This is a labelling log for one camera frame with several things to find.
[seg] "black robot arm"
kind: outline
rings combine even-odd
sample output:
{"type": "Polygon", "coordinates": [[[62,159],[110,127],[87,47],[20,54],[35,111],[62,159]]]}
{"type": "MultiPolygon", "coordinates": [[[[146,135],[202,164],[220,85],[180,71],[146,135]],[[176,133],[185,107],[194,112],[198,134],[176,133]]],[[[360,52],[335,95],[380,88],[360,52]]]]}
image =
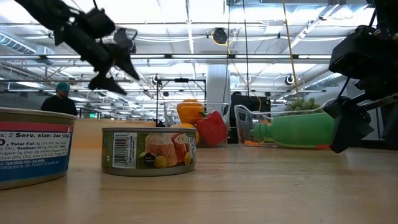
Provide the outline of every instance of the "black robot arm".
{"type": "MultiPolygon", "coordinates": [[[[339,96],[324,108],[335,119],[331,149],[337,153],[356,145],[374,131],[367,111],[394,105],[398,111],[398,1],[374,0],[369,26],[361,25],[332,52],[329,70],[357,80],[364,93],[354,98],[339,96]],[[372,28],[377,15],[377,29],[372,28]]],[[[398,113],[391,113],[383,138],[398,144],[398,113]]]]}
{"type": "Polygon", "coordinates": [[[104,44],[97,41],[115,31],[114,22],[104,10],[92,9],[89,13],[67,6],[61,0],[16,0],[39,23],[54,32],[55,45],[66,43],[94,67],[98,75],[89,88],[104,89],[125,95],[126,92],[106,74],[113,66],[124,70],[139,80],[131,59],[131,46],[104,44]]]}

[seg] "green bottle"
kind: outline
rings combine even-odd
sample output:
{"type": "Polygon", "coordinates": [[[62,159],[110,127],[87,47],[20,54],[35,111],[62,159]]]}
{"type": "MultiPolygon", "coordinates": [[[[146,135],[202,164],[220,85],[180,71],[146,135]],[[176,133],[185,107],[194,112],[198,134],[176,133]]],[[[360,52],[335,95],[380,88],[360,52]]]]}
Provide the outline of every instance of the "green bottle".
{"type": "Polygon", "coordinates": [[[278,116],[271,124],[255,124],[256,142],[273,142],[281,147],[326,148],[331,143],[334,120],[326,113],[278,116]]]}

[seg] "can label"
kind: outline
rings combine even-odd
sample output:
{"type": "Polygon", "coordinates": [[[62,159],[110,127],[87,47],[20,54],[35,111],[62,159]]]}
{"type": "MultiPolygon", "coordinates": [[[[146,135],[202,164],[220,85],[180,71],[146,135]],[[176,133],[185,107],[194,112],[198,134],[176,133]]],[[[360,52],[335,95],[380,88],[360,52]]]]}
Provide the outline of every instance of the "can label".
{"type": "Polygon", "coordinates": [[[126,169],[164,169],[195,162],[195,135],[103,133],[103,164],[126,169]]]}
{"type": "Polygon", "coordinates": [[[0,182],[66,172],[73,126],[0,122],[0,182]]]}

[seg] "tuna can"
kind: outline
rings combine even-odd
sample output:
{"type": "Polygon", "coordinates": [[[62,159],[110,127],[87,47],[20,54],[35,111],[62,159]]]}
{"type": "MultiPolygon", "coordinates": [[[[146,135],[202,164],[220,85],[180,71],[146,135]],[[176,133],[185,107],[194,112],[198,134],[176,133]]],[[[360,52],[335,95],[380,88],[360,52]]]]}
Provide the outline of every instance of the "tuna can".
{"type": "Polygon", "coordinates": [[[67,174],[75,116],[0,108],[0,190],[67,174]]]}
{"type": "Polygon", "coordinates": [[[190,172],[196,164],[196,129],[103,128],[102,170],[153,177],[190,172]]]}

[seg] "potted plant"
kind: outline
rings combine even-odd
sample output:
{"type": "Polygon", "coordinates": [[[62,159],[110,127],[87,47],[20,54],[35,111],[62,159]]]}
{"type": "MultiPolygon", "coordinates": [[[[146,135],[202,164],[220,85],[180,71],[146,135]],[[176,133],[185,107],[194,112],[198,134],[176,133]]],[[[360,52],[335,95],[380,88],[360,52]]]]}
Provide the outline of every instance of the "potted plant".
{"type": "Polygon", "coordinates": [[[320,108],[320,105],[315,103],[315,99],[313,97],[311,97],[308,101],[305,101],[304,99],[299,99],[294,101],[293,103],[289,103],[286,106],[285,111],[309,111],[309,112],[284,113],[283,115],[299,115],[299,114],[312,114],[312,113],[323,112],[323,110],[320,108]]]}

